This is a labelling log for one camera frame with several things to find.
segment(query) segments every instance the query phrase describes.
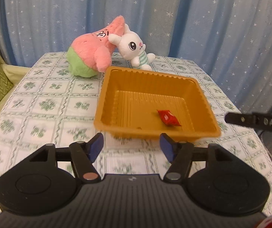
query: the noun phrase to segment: pink starfish plush toy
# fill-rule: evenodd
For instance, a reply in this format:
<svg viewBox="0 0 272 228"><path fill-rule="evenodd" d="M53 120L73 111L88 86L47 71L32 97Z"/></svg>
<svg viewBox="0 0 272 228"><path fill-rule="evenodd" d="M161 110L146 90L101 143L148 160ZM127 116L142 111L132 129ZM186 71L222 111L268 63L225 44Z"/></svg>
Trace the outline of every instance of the pink starfish plush toy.
<svg viewBox="0 0 272 228"><path fill-rule="evenodd" d="M112 53L116 46L108 41L109 34L122 36L123 16L116 17L107 27L76 38L67 51L69 71L73 75L92 77L112 64Z"/></svg>

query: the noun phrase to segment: striped shirt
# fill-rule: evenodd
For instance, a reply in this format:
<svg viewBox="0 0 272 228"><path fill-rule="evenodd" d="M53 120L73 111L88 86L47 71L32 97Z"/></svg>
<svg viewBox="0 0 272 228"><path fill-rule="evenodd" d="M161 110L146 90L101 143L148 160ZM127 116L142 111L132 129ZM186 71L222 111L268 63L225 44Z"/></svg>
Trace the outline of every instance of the striped shirt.
<svg viewBox="0 0 272 228"><path fill-rule="evenodd" d="M135 69L140 69L142 65L149 64L149 59L145 51L142 51L141 54L139 55L139 61L140 64L138 67L135 67Z"/></svg>

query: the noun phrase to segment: tablecloth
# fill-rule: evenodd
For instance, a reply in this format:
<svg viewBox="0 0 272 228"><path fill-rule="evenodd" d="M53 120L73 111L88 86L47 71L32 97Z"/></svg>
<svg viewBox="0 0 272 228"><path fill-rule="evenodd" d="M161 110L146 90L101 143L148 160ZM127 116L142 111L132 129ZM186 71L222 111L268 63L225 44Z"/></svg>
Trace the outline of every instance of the tablecloth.
<svg viewBox="0 0 272 228"><path fill-rule="evenodd" d="M112 65L131 67L118 53ZM226 112L238 112L223 91L193 61L157 56L154 71L192 77L201 85L221 128L220 138L204 138L195 143L205 147L219 143L264 175L271 187L264 213L272 214L272 162L253 129L226 124ZM92 78L71 76L65 52L43 55L16 87L0 114L0 175L46 143L66 147L74 141L88 141L98 131L93 126L104 74ZM103 151L94 162L101 176L105 173L159 173L169 162L158 141L114 138L102 132ZM205 167L193 163L191 174ZM59 167L72 173L70 163Z"/></svg>

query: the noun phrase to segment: plastic container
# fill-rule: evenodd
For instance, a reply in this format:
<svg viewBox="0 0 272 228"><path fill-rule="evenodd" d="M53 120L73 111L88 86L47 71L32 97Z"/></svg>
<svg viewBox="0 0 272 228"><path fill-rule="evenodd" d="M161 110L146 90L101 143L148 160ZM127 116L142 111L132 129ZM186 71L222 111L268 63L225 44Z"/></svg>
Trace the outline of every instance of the plastic container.
<svg viewBox="0 0 272 228"><path fill-rule="evenodd" d="M170 110L181 126L165 125L157 110ZM220 129L198 82L172 74L109 67L94 126L116 137L176 141L218 137Z"/></svg>

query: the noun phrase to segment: red wrapped candy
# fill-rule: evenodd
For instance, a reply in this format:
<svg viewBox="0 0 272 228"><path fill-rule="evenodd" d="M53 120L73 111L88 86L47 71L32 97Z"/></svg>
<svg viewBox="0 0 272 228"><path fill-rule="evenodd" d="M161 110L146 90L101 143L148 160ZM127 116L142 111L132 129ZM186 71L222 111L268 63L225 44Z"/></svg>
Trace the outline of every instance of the red wrapped candy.
<svg viewBox="0 0 272 228"><path fill-rule="evenodd" d="M176 118L169 110L157 110L161 120L165 125L181 126Z"/></svg>

